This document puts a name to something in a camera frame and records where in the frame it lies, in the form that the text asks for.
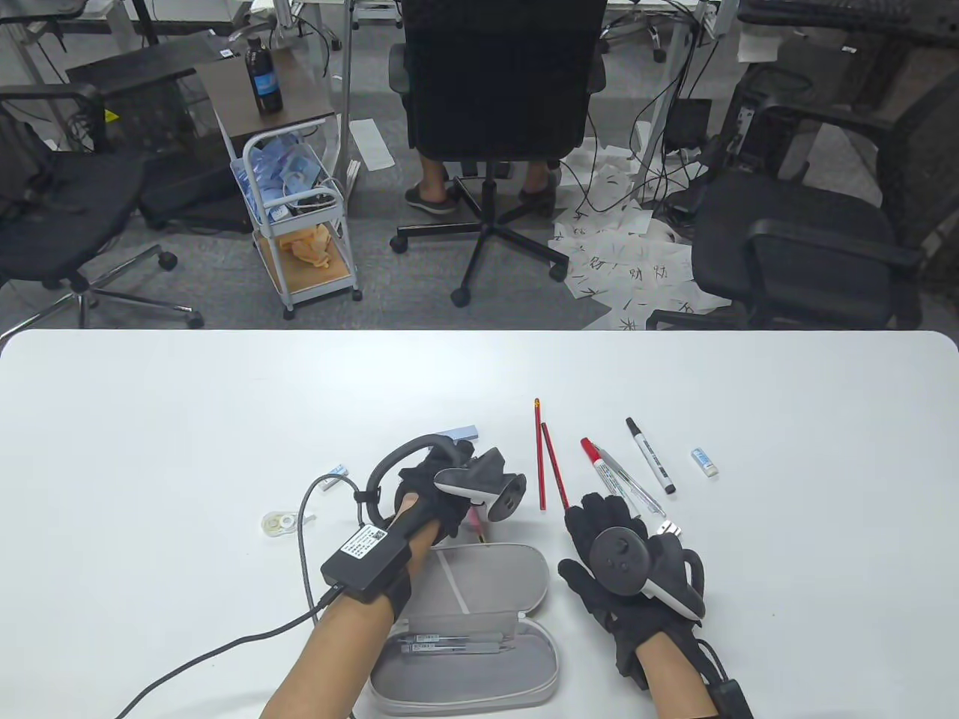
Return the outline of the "person's right hand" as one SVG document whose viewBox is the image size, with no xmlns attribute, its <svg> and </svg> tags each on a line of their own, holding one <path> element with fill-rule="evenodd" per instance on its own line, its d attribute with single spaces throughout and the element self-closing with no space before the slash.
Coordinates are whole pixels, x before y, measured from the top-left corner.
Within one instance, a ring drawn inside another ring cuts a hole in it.
<svg viewBox="0 0 959 719">
<path fill-rule="evenodd" d="M 558 573 L 587 613 L 614 638 L 620 675 L 647 691 L 636 650 L 664 633 L 708 685 L 721 675 L 693 629 L 705 617 L 704 568 L 674 534 L 650 535 L 616 494 L 585 494 L 565 514 L 579 560 L 559 562 Z"/>
</svg>

